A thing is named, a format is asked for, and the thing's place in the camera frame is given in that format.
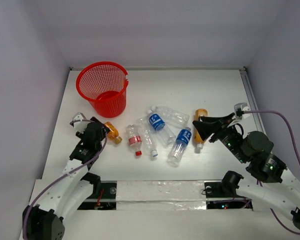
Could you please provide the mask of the small orange juice bottle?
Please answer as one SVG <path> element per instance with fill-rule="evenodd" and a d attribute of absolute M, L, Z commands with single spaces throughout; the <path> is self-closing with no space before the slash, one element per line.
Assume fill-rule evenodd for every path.
<path fill-rule="evenodd" d="M 104 125 L 109 129 L 108 138 L 113 141 L 116 145 L 122 142 L 122 138 L 119 135 L 119 131 L 109 122 L 105 122 Z"/>

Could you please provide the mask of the tall orange drink bottle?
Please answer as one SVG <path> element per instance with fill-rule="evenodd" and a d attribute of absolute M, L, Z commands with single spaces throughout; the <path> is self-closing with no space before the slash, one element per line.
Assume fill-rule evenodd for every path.
<path fill-rule="evenodd" d="M 208 116 L 208 111 L 204 108 L 199 108 L 195 111 L 194 120 L 198 121 L 200 117 L 207 117 L 207 116 Z M 204 147 L 205 141 L 202 140 L 196 128 L 194 128 L 193 143 L 194 143 L 195 153 L 200 153 Z"/>

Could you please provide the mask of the red label clear bottle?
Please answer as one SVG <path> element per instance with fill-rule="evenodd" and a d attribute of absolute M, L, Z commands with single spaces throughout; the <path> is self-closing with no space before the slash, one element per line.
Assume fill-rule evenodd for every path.
<path fill-rule="evenodd" d="M 138 132 L 138 127 L 135 124 L 128 125 L 125 130 L 129 147 L 134 151 L 136 157 L 140 157 L 142 155 L 142 139 Z"/>

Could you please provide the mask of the clear unlabelled bottle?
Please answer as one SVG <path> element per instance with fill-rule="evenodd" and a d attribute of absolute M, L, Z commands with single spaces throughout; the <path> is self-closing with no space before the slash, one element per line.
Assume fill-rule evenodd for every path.
<path fill-rule="evenodd" d="M 190 116 L 167 106 L 151 106 L 150 109 L 157 113 L 166 123 L 177 128 L 185 128 Z"/>

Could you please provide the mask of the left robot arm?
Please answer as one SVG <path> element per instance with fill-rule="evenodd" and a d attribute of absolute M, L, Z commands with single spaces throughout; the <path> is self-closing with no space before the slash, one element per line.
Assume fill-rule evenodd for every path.
<path fill-rule="evenodd" d="M 42 190 L 22 213 L 25 240 L 61 240 L 65 224 L 88 197 L 101 192 L 100 176 L 90 173 L 107 144 L 109 129 L 97 118 L 78 117 L 70 122 L 78 144 L 59 178 Z"/>

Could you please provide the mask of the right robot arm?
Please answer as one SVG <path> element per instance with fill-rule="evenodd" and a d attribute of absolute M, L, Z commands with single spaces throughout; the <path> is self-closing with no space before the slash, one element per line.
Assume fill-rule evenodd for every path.
<path fill-rule="evenodd" d="M 205 184 L 203 192 L 209 198 L 246 197 L 264 204 L 272 213 L 279 212 L 292 221 L 300 235 L 300 181 L 287 165 L 272 153 L 274 143 L 261 131 L 244 136 L 236 126 L 249 110 L 238 109 L 223 117 L 201 116 L 192 122 L 203 140 L 220 141 L 257 182 L 229 170 L 221 181 Z"/>

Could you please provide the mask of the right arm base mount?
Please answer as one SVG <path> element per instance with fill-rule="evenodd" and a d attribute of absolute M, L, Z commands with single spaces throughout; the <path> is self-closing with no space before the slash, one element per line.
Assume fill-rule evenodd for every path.
<path fill-rule="evenodd" d="M 253 209 L 251 199 L 223 190 L 219 181 L 205 182 L 201 194 L 206 199 L 207 210 Z"/>

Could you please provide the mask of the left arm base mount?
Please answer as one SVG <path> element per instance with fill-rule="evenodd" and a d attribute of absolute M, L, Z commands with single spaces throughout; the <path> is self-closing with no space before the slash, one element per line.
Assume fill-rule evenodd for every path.
<path fill-rule="evenodd" d="M 88 197 L 78 210 L 116 210 L 116 194 L 116 181 L 102 181 L 99 194 Z"/>

